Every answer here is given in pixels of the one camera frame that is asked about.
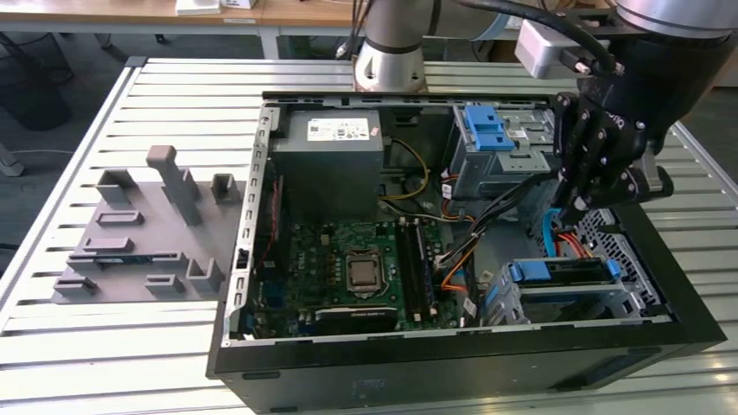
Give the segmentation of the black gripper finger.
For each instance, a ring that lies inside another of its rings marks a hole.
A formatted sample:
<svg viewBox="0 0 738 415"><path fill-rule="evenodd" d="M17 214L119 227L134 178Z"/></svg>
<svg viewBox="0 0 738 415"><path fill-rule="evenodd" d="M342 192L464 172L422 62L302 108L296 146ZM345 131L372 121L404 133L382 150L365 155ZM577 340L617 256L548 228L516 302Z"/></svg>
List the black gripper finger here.
<svg viewBox="0 0 738 415"><path fill-rule="evenodd" d="M656 154L645 149L637 160L621 169L595 176L577 195L577 210L643 203L673 194L673 181L665 169L656 165Z"/></svg>
<svg viewBox="0 0 738 415"><path fill-rule="evenodd" d="M560 222L575 224L587 211L604 206L611 184L605 173L612 123L604 109L575 93L556 94L553 114L560 167L551 206L559 209Z"/></svg>

